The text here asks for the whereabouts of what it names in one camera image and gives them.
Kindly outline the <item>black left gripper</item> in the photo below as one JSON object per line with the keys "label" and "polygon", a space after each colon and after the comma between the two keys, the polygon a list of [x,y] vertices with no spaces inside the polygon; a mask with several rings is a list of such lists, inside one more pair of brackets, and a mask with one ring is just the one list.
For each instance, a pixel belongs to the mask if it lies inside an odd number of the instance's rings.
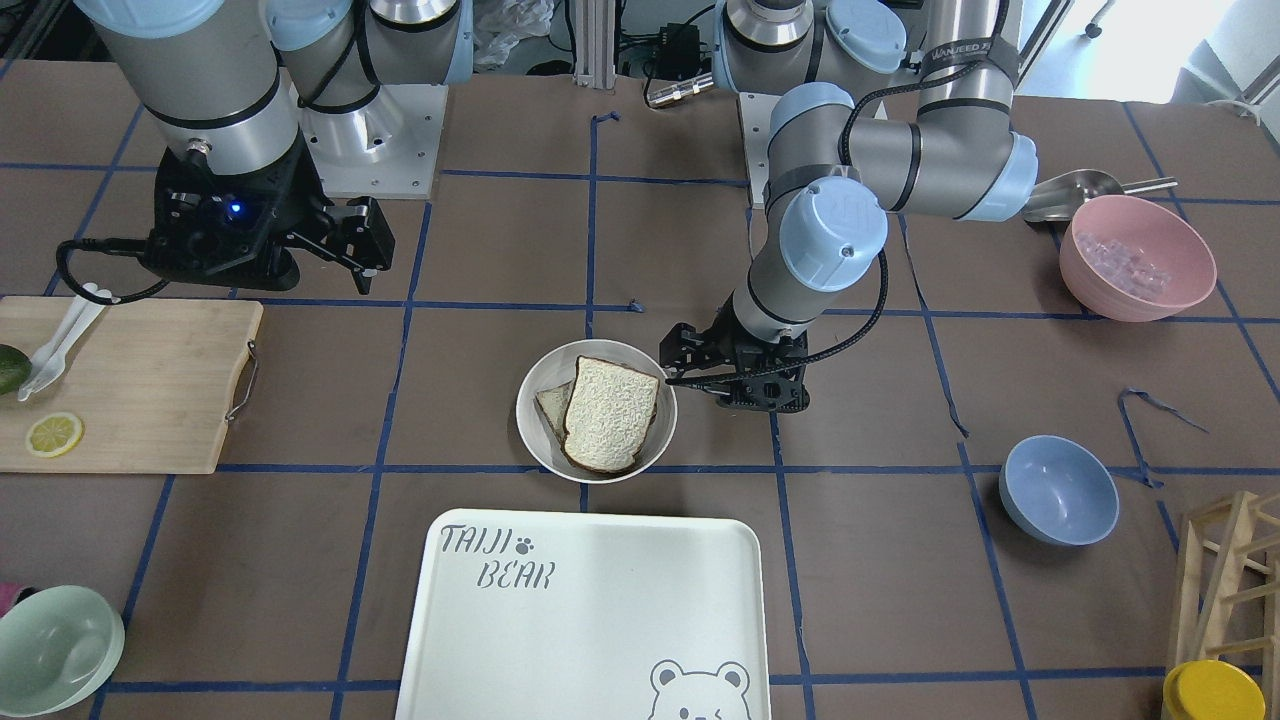
{"label": "black left gripper", "polygon": [[[805,333],[765,342],[742,325],[730,305],[718,309],[704,331],[678,323],[659,342],[659,365],[672,373],[664,379],[667,386],[714,395],[719,407],[740,411],[795,414],[808,409],[805,369],[783,368],[806,355]],[[690,375],[721,366],[728,370]]]}

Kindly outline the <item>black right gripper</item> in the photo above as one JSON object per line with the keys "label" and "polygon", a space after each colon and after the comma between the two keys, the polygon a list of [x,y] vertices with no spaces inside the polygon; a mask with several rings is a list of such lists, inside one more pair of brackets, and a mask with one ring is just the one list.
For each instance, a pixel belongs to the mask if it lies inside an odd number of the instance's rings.
{"label": "black right gripper", "polygon": [[301,135],[275,161],[238,176],[212,173],[193,149],[166,150],[154,201],[140,264],[164,281],[284,292],[300,282],[298,249],[344,268],[366,295],[394,258],[378,200],[333,202]]}

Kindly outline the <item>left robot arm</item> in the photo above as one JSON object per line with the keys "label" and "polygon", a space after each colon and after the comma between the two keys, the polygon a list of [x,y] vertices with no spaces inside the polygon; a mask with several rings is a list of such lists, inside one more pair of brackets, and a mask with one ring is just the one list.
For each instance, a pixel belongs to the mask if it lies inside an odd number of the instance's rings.
{"label": "left robot arm", "polygon": [[719,405],[799,413],[808,366],[859,342],[888,295],[893,214],[1005,222],[1036,184],[1011,126],[1020,74],[1010,1],[927,1],[913,44],[881,1],[718,1],[712,79],[777,97],[767,238],[704,331],[677,324],[659,364]]}

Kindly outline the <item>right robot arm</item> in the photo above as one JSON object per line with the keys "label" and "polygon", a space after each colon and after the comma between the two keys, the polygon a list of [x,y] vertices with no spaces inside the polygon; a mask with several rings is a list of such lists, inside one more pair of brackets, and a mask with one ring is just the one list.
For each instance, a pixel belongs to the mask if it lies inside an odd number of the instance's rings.
{"label": "right robot arm", "polygon": [[142,238],[58,246],[61,283],[97,305],[168,284],[285,292],[294,250],[358,293],[392,268],[375,197],[334,202],[316,159],[376,165],[410,149],[385,90],[474,70],[471,1],[81,1],[166,142]]}

